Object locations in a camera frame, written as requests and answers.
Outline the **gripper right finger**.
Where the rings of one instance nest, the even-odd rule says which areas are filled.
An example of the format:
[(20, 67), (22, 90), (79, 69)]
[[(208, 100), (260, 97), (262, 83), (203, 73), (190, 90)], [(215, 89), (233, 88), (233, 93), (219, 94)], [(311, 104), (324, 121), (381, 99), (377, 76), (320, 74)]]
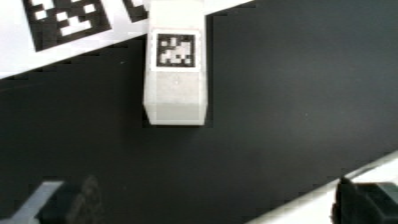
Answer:
[(333, 224), (398, 224), (398, 185), (340, 179)]

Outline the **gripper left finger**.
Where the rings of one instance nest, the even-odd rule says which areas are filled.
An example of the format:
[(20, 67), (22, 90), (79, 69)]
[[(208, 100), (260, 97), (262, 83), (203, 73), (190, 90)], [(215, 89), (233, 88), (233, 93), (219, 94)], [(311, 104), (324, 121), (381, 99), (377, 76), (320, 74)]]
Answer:
[(6, 224), (105, 224), (96, 177), (89, 176), (80, 184), (45, 181)]

